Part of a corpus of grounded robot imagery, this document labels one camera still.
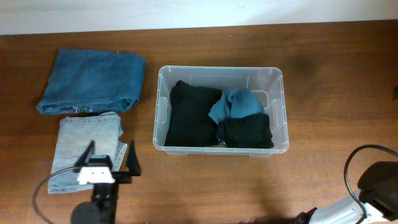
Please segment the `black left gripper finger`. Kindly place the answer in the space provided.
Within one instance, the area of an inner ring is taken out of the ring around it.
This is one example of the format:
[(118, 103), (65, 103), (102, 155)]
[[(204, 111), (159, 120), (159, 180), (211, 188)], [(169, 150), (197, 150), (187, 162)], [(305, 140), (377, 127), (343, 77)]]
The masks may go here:
[(75, 167), (82, 167), (88, 163), (90, 157), (94, 154), (95, 151), (95, 142), (94, 140), (90, 141), (88, 147), (85, 149), (83, 154), (78, 158), (75, 162)]
[(141, 176), (141, 166), (137, 158), (134, 141), (131, 140), (129, 152), (127, 155), (126, 167), (129, 169), (131, 176)]

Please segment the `light blue jeans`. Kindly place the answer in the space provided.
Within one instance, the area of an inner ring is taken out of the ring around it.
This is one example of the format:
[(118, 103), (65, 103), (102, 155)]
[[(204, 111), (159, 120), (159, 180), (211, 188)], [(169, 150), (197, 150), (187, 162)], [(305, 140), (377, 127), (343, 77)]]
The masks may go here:
[(115, 112), (62, 119), (52, 172), (73, 166), (91, 141), (95, 142), (95, 154), (108, 155), (112, 170), (118, 171), (127, 150), (127, 144), (119, 140), (122, 134), (121, 118)]

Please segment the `large black garment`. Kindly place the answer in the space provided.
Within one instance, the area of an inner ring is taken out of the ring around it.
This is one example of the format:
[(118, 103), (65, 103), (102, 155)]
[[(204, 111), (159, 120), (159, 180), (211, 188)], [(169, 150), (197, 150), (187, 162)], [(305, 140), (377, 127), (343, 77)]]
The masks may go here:
[(191, 86), (179, 80), (170, 91), (171, 116), (165, 146), (207, 147), (218, 144), (217, 125), (208, 116), (221, 98), (216, 88)]

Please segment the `dark blue jeans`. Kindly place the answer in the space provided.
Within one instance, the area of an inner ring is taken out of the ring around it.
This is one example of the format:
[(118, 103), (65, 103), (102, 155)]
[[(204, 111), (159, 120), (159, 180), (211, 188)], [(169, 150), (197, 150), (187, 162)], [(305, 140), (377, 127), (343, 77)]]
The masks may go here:
[(146, 60), (133, 53), (60, 49), (40, 114), (125, 112), (140, 99)]

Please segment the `blue shirt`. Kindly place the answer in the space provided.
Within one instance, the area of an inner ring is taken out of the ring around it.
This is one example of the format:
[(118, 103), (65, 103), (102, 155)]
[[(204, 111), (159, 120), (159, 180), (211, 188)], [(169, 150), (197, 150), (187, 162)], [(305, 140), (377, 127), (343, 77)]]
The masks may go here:
[(257, 96), (247, 88), (225, 91), (211, 107), (208, 116), (219, 124), (225, 119), (244, 118), (252, 114), (264, 114), (265, 109)]

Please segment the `small black garment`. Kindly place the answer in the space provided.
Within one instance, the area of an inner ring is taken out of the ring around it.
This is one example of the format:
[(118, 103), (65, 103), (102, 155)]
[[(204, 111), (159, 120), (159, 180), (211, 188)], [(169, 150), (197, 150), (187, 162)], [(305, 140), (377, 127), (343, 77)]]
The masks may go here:
[(252, 114), (243, 118), (222, 120), (218, 136), (227, 147), (271, 149), (274, 147), (268, 114)]

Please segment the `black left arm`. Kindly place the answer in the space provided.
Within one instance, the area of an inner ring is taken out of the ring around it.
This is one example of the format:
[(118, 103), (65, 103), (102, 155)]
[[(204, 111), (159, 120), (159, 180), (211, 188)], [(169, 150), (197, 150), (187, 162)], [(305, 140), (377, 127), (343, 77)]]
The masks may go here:
[(71, 223), (114, 223), (121, 184), (131, 184), (133, 177), (141, 175), (141, 167), (135, 145), (130, 143), (127, 155), (127, 171), (113, 171), (108, 155), (95, 154), (95, 142), (91, 141), (75, 162), (73, 171), (78, 174), (80, 185), (92, 185), (89, 202), (78, 204), (72, 211)]

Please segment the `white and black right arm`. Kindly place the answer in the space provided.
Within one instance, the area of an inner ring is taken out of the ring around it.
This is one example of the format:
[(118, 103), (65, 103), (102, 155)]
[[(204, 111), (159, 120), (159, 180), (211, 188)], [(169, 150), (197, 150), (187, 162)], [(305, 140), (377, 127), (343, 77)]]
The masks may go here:
[[(397, 220), (397, 162), (381, 161), (371, 165), (358, 180), (354, 193), (366, 209), (363, 223)], [(294, 223), (350, 224), (362, 217), (361, 207), (348, 196), (326, 208), (300, 213)]]

